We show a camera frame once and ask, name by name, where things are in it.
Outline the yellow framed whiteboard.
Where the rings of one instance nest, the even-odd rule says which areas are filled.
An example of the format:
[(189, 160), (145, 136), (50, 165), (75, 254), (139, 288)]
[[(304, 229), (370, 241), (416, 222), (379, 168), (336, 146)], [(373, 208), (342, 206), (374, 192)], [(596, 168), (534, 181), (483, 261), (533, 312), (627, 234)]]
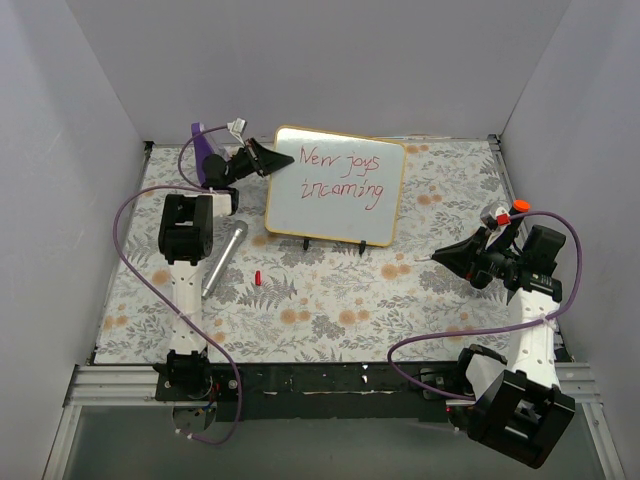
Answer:
[(274, 150), (293, 163), (270, 175), (269, 232), (376, 247), (392, 244), (407, 158), (403, 144), (282, 126)]

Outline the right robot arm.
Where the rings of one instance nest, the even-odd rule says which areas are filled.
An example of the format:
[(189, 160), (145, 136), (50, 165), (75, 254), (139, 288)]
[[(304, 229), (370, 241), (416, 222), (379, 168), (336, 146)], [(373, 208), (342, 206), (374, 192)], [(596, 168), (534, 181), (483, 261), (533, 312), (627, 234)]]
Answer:
[(555, 369), (555, 324), (550, 314), (562, 300), (553, 278), (564, 234), (532, 227), (521, 251), (511, 246), (513, 226), (495, 232), (479, 228), (470, 238), (438, 249), (433, 258), (472, 287), (497, 279), (508, 291), (511, 332), (506, 355), (473, 344), (458, 357), (454, 389), (475, 397), (468, 415), (469, 438), (531, 468), (539, 468), (575, 413), (575, 401), (562, 393)]

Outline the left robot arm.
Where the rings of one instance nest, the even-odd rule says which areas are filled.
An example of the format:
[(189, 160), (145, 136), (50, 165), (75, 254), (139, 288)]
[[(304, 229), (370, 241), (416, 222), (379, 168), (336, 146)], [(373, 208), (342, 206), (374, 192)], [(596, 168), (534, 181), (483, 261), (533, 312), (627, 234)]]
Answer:
[(169, 266), (171, 300), (179, 313), (172, 321), (166, 361), (154, 369), (190, 399), (205, 398), (214, 385), (207, 370), (208, 342), (199, 331), (204, 261), (213, 250), (215, 220), (238, 209), (239, 192), (233, 183), (252, 174), (266, 177), (293, 163), (291, 156), (250, 138), (232, 156), (210, 152), (196, 159), (202, 193), (165, 197), (158, 243)]

